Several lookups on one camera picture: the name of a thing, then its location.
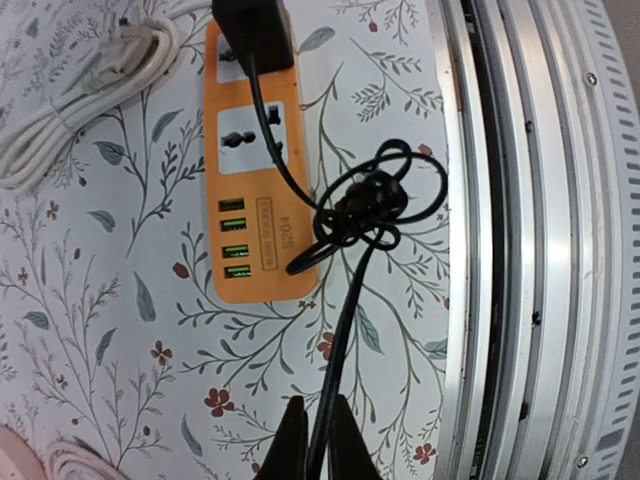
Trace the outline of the black adapter with cable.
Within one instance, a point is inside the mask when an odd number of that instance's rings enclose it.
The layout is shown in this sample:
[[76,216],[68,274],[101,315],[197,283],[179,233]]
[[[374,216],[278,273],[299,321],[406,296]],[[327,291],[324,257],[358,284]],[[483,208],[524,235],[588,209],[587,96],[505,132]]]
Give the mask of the black adapter with cable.
[[[213,17],[236,60],[248,77],[253,105],[267,150],[277,170],[295,195],[311,207],[316,241],[286,267],[290,275],[300,274],[342,248],[362,241],[367,248],[350,283],[325,371],[316,419],[308,420],[308,449],[304,479],[329,474],[329,429],[336,399],[340,394],[348,342],[367,266],[374,251],[390,251],[400,241],[400,226],[431,217],[444,204],[448,193],[445,168],[432,155],[412,151],[403,140],[383,142],[374,157],[347,171],[332,183],[320,199],[305,193],[285,166],[266,114],[259,77],[284,71],[294,65],[289,20],[280,1],[215,1]],[[439,176],[439,190],[433,202],[417,214],[407,216],[409,197],[401,185],[412,163],[421,160],[433,166]]]

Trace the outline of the pink round power strip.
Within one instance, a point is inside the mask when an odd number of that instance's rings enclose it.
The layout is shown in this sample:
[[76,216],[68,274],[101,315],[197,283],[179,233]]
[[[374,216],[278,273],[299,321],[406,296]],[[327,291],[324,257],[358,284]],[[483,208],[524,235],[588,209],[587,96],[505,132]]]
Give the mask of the pink round power strip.
[[28,444],[8,427],[1,427],[0,474],[5,480],[46,480],[44,468]]

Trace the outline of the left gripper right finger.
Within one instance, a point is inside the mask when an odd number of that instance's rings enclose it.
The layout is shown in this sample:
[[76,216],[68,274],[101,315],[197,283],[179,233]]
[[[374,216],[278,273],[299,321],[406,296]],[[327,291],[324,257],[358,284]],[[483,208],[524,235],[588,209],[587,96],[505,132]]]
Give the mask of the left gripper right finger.
[[381,480],[346,398],[336,399],[329,429],[329,478]]

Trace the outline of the orange power strip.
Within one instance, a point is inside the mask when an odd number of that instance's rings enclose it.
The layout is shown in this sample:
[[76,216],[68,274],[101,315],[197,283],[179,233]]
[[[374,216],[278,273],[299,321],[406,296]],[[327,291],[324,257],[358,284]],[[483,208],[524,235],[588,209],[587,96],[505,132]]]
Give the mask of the orange power strip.
[[311,210],[287,186],[267,150],[250,83],[216,23],[205,37],[204,145],[212,276],[226,303],[299,299],[314,268],[287,265],[312,244]]

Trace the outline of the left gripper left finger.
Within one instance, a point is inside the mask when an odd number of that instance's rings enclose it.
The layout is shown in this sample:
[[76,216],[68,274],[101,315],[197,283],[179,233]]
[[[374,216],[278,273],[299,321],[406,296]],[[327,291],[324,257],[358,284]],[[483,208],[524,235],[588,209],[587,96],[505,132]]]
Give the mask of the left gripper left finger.
[[257,473],[257,480],[305,478],[308,449],[308,415],[301,396],[293,396]]

